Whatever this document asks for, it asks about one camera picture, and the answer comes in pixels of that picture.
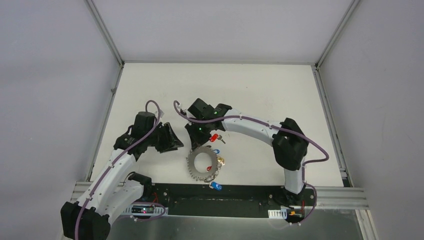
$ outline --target red key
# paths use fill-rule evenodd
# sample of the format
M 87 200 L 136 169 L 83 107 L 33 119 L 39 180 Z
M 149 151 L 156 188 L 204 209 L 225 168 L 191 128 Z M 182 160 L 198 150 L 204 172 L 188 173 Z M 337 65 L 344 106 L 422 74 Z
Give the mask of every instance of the red key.
M 211 136 L 210 138 L 209 138 L 209 140 L 210 140 L 210 142 L 211 143 L 213 143 L 213 142 L 215 142 L 215 140 L 218 138 L 218 134 L 217 133 L 215 133 L 213 136 Z

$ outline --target white table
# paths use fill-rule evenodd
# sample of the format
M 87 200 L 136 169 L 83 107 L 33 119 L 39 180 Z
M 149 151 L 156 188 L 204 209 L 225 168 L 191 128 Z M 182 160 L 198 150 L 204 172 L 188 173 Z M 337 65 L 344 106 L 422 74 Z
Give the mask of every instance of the white table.
M 93 168 L 93 180 L 103 168 L 117 137 L 134 123 L 146 101 L 159 103 L 183 148 L 159 154 L 150 148 L 142 154 L 132 171 L 152 178 L 155 183 L 195 184 L 189 175 L 186 157 L 190 138 L 187 121 L 177 115 L 173 101 L 188 108 L 196 98 L 215 107 L 227 104 L 246 114 L 268 120 L 294 119 L 306 136 L 330 155 L 323 163 L 306 167 L 306 181 L 316 186 L 342 187 L 342 178 L 325 120 L 313 72 L 308 65 L 127 63 L 113 102 L 106 129 Z M 149 108 L 155 112 L 154 105 Z M 212 147 L 220 150 L 225 166 L 216 182 L 224 185 L 283 185 L 284 171 L 274 158 L 273 149 L 257 140 L 234 132 L 220 132 Z M 323 154 L 308 147 L 307 160 Z

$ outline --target robotic arm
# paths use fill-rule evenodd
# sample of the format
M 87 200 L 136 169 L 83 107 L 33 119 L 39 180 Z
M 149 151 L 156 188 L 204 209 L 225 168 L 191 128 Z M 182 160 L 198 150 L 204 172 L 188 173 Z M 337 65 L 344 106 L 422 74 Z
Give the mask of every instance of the robotic arm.
M 211 131 L 215 130 L 237 132 L 261 140 L 272 147 L 275 161 L 284 168 L 284 191 L 294 198 L 302 193 L 305 185 L 302 181 L 301 167 L 309 143 L 299 136 L 269 127 L 271 125 L 280 126 L 303 135 L 302 130 L 293 119 L 286 118 L 282 122 L 268 121 L 242 114 L 239 110 L 222 103 L 212 107 L 200 98 L 194 101 L 188 108 L 188 112 L 194 116 L 192 119 L 195 120 L 208 121 L 222 118 L 208 123 L 190 122 L 185 125 L 190 136 L 192 150 L 207 143 L 212 137 Z M 239 118 L 225 118 L 228 116 L 239 116 Z
M 111 225 L 131 203 L 141 197 L 150 196 L 152 179 L 138 173 L 132 173 L 119 191 L 115 192 L 115 189 L 148 147 L 155 147 L 159 153 L 164 153 L 184 146 L 168 122 L 165 124 L 160 122 L 155 127 L 156 121 L 158 120 L 153 113 L 139 112 L 135 117 L 134 125 L 129 126 L 128 131 L 116 139 L 107 165 L 88 190 L 75 203 L 66 202 L 63 205 L 60 214 L 65 237 L 76 239 L 75 228 L 79 219 L 79 239 L 105 240 Z M 113 161 L 125 149 L 148 134 L 154 127 L 155 129 L 147 138 L 123 154 L 113 164 Z

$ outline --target gray ring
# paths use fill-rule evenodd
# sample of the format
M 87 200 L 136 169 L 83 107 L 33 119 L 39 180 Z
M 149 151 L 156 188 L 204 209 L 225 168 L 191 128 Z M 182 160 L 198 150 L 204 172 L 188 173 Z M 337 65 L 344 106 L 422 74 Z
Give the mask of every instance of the gray ring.
M 208 154 L 210 157 L 210 161 L 212 162 L 212 166 L 209 171 L 207 172 L 199 172 L 195 167 L 195 159 L 196 156 L 199 154 Z M 188 171 L 190 172 L 191 176 L 196 180 L 206 181 L 208 179 L 215 178 L 214 175 L 218 171 L 218 156 L 217 154 L 210 149 L 209 147 L 200 146 L 196 148 L 194 151 L 188 155 L 187 158 L 187 165 L 188 165 Z

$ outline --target circular saw blade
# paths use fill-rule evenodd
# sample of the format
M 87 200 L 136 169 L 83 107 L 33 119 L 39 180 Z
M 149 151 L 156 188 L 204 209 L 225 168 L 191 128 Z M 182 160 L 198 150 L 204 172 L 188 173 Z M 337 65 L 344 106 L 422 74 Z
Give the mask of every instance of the circular saw blade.
M 210 161 L 212 162 L 211 168 L 207 172 L 200 172 L 195 167 L 196 156 L 199 154 L 207 154 L 210 157 Z M 187 166 L 188 171 L 193 179 L 196 181 L 203 181 L 208 183 L 214 180 L 219 173 L 219 162 L 218 155 L 209 147 L 200 146 L 194 149 L 187 157 Z

